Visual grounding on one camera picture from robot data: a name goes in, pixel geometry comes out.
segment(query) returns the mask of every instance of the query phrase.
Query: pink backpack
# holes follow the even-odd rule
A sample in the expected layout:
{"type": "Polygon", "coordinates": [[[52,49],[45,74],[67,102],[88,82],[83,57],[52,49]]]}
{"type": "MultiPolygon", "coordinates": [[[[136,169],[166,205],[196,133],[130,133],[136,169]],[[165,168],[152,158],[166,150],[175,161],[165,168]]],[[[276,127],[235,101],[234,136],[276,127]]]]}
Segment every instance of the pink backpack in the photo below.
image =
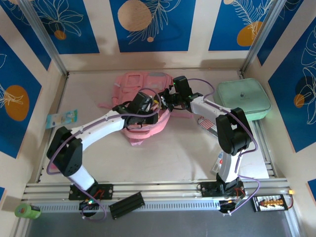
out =
{"type": "MultiPolygon", "coordinates": [[[[121,77],[117,77],[113,87],[113,107],[126,101],[134,99],[141,88],[150,88],[159,93],[169,88],[173,84],[172,77],[166,73],[146,73],[130,72],[121,77]]],[[[143,90],[144,93],[155,96],[152,91],[143,90]]],[[[130,126],[128,130],[123,129],[123,133],[130,139],[131,144],[139,145],[144,139],[161,132],[170,118],[169,110],[160,110],[158,122],[156,124],[146,124],[141,128],[139,125],[130,126]]]]}

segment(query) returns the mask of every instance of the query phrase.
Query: white floor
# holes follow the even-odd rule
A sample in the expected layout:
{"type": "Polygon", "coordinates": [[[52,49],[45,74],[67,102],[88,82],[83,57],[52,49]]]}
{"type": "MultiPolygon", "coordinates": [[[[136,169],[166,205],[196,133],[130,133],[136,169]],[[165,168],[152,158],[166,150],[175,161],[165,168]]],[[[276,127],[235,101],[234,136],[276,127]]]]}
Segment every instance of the white floor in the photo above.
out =
{"type": "MultiPolygon", "coordinates": [[[[173,77],[185,75],[187,78],[206,79],[215,87],[222,81],[239,79],[237,71],[233,70],[161,71],[173,77]]],[[[97,105],[101,102],[111,102],[114,80],[123,73],[125,72],[109,71],[70,74],[59,112],[77,109],[78,121],[67,128],[86,124],[104,115],[108,110],[98,108],[97,105]]],[[[190,85],[193,92],[207,94],[211,91],[211,88],[203,82],[193,81],[190,85]]],[[[83,154],[83,164],[99,182],[214,179],[215,176],[210,170],[221,149],[217,139],[198,126],[196,118],[171,117],[161,133],[135,147],[130,145],[121,132],[110,134],[86,149],[83,154]]],[[[244,156],[239,173],[248,177],[269,177],[260,150],[244,156]]],[[[49,176],[45,170],[42,172],[41,183],[67,181],[60,175],[49,176]]]]}

